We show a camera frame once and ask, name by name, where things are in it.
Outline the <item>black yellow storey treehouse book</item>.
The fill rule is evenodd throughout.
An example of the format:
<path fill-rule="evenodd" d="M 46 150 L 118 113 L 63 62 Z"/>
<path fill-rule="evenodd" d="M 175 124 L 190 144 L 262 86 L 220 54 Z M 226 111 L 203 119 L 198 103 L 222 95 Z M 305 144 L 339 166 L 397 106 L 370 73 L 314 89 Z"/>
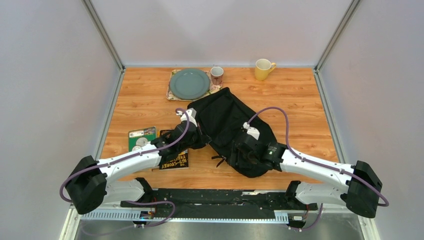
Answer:
<path fill-rule="evenodd" d="M 152 168 L 153 170 L 179 170 L 189 167 L 188 150 L 181 152 L 175 159 Z"/>

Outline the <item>black fabric student bag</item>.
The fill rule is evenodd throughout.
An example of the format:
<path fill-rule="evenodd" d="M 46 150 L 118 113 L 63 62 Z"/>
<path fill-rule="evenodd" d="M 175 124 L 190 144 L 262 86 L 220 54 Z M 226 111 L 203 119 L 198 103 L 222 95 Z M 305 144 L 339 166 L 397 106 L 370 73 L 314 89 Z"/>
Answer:
<path fill-rule="evenodd" d="M 230 164 L 233 141 L 238 137 L 246 123 L 256 112 L 244 104 L 229 87 L 225 87 L 206 97 L 192 101 L 187 108 L 196 111 L 195 119 L 200 125 L 201 132 L 207 135 L 209 145 L 222 158 L 216 167 L 226 162 L 234 170 L 247 178 L 256 178 L 264 175 L 268 170 L 262 166 L 248 163 L 243 158 L 241 166 Z M 250 126 L 259 130 L 259 141 L 262 143 L 276 142 L 277 139 L 271 127 L 259 117 L 255 117 Z"/>

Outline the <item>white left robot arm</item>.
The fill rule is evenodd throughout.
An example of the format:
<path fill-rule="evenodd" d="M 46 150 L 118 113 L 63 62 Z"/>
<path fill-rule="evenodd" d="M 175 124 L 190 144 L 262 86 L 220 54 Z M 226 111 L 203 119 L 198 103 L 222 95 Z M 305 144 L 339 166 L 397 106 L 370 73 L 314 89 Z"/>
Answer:
<path fill-rule="evenodd" d="M 109 202 L 132 201 L 145 208 L 152 203 L 153 194 L 139 180 L 119 182 L 119 179 L 161 166 L 181 152 L 199 147 L 197 124 L 183 120 L 175 129 L 138 150 L 106 159 L 83 157 L 65 181 L 64 189 L 80 215 Z"/>

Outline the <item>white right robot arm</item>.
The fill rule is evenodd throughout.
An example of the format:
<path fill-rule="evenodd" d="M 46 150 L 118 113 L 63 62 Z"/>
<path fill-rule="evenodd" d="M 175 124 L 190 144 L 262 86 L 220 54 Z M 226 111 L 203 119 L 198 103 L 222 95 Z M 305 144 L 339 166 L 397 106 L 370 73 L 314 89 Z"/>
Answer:
<path fill-rule="evenodd" d="M 331 162 L 313 157 L 279 142 L 262 143 L 254 127 L 241 132 L 232 143 L 230 164 L 253 164 L 265 170 L 300 174 L 319 183 L 293 180 L 285 192 L 285 203 L 293 210 L 302 205 L 332 204 L 346 206 L 359 216 L 373 219 L 381 197 L 382 182 L 371 166 Z"/>

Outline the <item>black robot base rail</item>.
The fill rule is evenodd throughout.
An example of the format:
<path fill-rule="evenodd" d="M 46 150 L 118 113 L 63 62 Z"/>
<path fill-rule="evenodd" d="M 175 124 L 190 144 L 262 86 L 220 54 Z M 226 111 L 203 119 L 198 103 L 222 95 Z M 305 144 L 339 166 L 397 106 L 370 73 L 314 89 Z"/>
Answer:
<path fill-rule="evenodd" d="M 167 217 L 175 204 L 174 218 L 197 219 L 271 219 L 276 210 L 300 211 L 317 210 L 317 204 L 309 206 L 284 191 L 254 191 L 232 189 L 187 189 L 147 188 L 141 202 L 159 202 L 152 207 L 157 218 Z"/>

